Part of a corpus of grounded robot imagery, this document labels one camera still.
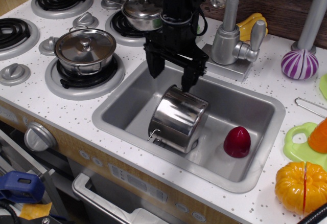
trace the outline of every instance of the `cable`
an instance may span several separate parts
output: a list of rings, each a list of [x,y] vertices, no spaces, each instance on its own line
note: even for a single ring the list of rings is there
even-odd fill
[[[14,220],[14,224],[20,224],[20,221],[19,221],[15,211],[8,204],[6,204],[3,201],[0,201],[0,207],[6,209],[10,213],[10,215],[12,216],[12,218]]]
[[[202,9],[201,9],[200,7],[198,8],[198,12],[199,12],[199,14],[201,15],[201,17],[202,17],[203,20],[204,20],[204,28],[203,28],[203,31],[202,31],[201,33],[197,34],[197,33],[194,31],[194,29],[191,27],[191,32],[192,32],[194,35],[196,35],[196,36],[203,36],[203,35],[206,33],[207,29],[208,29],[208,22],[206,21],[205,16],[204,16],[204,13],[203,13],[203,11],[202,11]]]
[[[297,224],[316,224],[321,222],[327,216],[327,203],[311,212]]]

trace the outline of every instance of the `white speckled countertop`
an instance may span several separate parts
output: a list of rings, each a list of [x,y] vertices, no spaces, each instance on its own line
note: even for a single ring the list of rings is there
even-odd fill
[[[88,12],[99,19],[100,24],[97,28],[104,30],[106,19],[115,11],[103,9],[100,1],[94,0]],[[282,73],[281,59],[290,51],[293,41],[272,35],[267,35],[264,39],[259,58],[244,82],[236,82],[208,72],[207,75],[274,97],[286,108],[286,116],[257,185],[247,193],[234,194],[97,129],[91,121],[92,113],[110,94],[86,101],[65,100],[52,94],[44,81],[44,73],[54,56],[40,55],[38,46],[50,36],[60,37],[66,33],[72,27],[75,17],[57,20],[40,18],[33,14],[30,3],[31,1],[28,1],[1,17],[30,20],[40,30],[40,39],[26,54],[0,61],[0,70],[10,64],[20,63],[27,65],[32,72],[25,83],[17,86],[0,85],[0,99],[61,128],[242,223],[292,224],[301,220],[300,216],[284,209],[275,197],[275,175],[290,161],[282,151],[286,132],[293,126],[305,122],[322,121],[321,117],[297,106],[294,99],[301,97],[322,106],[327,105],[327,100],[318,87],[320,77],[327,73],[327,50],[317,49],[316,56],[320,64],[318,73],[305,81],[291,80]],[[216,29],[221,23],[212,19],[208,19],[208,22],[209,29],[198,43],[200,48],[206,43],[212,44]],[[124,47],[118,44],[115,53],[121,57],[125,65],[125,78],[145,61],[143,47]]]

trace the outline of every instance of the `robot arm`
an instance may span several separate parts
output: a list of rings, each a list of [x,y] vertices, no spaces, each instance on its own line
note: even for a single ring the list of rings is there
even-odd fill
[[[150,74],[156,78],[165,60],[184,68],[182,90],[188,92],[205,73],[208,56],[197,47],[200,4],[205,0],[162,0],[162,31],[147,32],[144,44]]]

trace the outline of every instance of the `toy pumpkin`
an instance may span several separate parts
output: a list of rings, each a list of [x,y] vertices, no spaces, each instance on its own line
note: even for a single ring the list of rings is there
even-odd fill
[[[327,203],[327,172],[310,162],[291,162],[277,172],[275,194],[287,210],[308,215]]]

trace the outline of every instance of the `control panel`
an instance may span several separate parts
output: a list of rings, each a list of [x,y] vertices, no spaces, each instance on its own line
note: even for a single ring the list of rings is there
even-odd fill
[[[163,203],[167,202],[168,195],[165,194],[164,192],[158,190],[157,188],[150,185],[149,183],[142,181],[141,179],[135,177],[134,175],[126,172],[125,170],[118,168],[115,165],[108,163],[108,166],[110,168],[112,175],[114,175],[118,179],[130,184],[133,187],[138,188],[139,190],[147,193],[148,195],[156,198],[157,200]]]

